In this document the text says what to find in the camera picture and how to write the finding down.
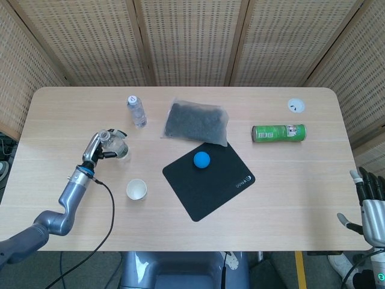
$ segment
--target green can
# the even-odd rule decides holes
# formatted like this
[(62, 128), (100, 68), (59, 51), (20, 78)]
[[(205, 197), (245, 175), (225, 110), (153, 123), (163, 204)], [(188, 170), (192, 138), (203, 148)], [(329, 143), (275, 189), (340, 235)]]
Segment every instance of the green can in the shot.
[(304, 125), (256, 125), (251, 137), (257, 143), (269, 141), (303, 141), (306, 138)]

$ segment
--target mouse pad logo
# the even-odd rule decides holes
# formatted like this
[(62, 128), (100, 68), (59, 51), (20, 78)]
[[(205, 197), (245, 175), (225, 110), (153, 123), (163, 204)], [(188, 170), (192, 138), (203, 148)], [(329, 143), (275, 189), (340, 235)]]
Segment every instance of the mouse pad logo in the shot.
[(247, 176), (246, 178), (244, 178), (241, 182), (237, 183), (235, 185), (235, 187), (237, 188), (240, 188), (242, 187), (244, 184), (246, 184), (247, 182), (250, 182), (251, 181), (251, 176)]

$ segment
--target plastic bottle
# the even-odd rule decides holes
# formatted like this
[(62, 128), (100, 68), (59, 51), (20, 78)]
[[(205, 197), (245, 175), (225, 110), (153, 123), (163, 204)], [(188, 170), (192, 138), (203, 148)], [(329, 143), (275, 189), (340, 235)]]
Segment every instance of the plastic bottle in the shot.
[(115, 152), (117, 158), (125, 158), (129, 154), (128, 145), (118, 136), (102, 129), (98, 132), (103, 148), (108, 152)]
[(143, 128), (147, 124), (147, 117), (144, 113), (142, 102), (135, 95), (128, 97), (128, 109), (131, 111), (132, 121), (137, 128)]

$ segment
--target silver robot hand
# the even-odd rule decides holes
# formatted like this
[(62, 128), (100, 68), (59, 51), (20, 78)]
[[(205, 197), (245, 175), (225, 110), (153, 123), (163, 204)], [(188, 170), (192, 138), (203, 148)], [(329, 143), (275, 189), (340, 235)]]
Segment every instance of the silver robot hand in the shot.
[(373, 247), (385, 247), (385, 179), (368, 173), (364, 168), (359, 168), (360, 175), (351, 170), (350, 174), (356, 184), (359, 197), (362, 226), (349, 222), (341, 213), (338, 213), (340, 222), (364, 236), (365, 240)]

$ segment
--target white paper cup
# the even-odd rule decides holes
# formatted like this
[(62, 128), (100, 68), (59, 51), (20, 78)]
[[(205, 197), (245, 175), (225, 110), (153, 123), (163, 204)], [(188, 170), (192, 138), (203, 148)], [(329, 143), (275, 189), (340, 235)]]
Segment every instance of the white paper cup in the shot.
[(143, 200), (147, 194), (147, 185), (142, 179), (132, 179), (127, 185), (126, 192), (132, 200)]

